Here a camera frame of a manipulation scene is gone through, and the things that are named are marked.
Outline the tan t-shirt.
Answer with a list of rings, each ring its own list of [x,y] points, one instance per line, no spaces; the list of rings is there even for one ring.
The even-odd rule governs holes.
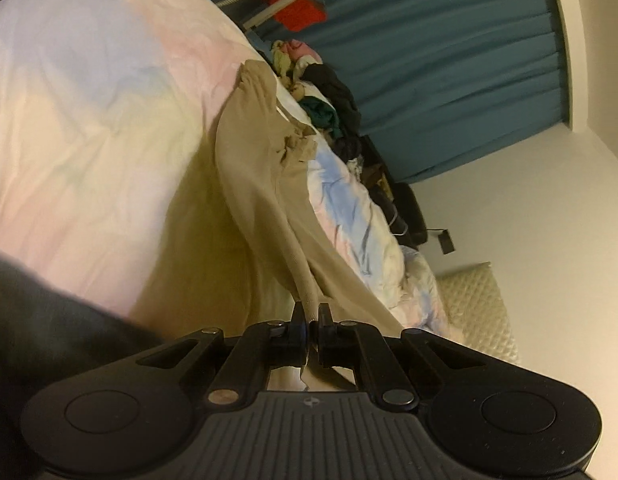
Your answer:
[[[328,304],[338,321],[399,335],[400,323],[345,263],[310,205],[316,150],[310,129],[279,110],[269,66],[245,62],[172,197],[131,320],[166,339],[206,326],[237,336],[286,320],[300,302],[309,320]]]

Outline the pile of clothes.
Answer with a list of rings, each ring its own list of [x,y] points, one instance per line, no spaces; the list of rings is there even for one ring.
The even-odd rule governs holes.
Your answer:
[[[298,40],[274,41],[271,56],[283,87],[349,171],[368,188],[379,188],[393,197],[382,165],[365,163],[360,138],[361,113],[352,92],[335,70],[324,64],[315,50]]]

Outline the quilted headboard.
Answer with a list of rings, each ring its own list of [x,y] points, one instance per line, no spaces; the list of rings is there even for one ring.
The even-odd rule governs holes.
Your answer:
[[[464,266],[437,278],[446,314],[464,344],[510,364],[519,364],[510,318],[490,262]]]

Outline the teal curtain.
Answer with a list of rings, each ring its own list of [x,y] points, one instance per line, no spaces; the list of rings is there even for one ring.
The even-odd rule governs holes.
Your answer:
[[[360,132],[413,183],[565,122],[556,0],[319,0],[300,34],[351,90]]]

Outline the pastel tie-dye duvet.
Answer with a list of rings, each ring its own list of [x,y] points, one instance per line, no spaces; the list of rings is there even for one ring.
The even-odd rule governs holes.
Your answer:
[[[209,0],[0,1],[0,256],[134,323],[172,197],[249,60]],[[401,330],[451,336],[426,260],[274,79],[315,135],[307,185],[329,241]]]

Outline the black wall socket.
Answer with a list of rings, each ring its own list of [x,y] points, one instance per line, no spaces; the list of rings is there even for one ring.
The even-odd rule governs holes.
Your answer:
[[[455,245],[448,230],[440,230],[437,233],[437,240],[443,255],[450,255],[455,252]]]

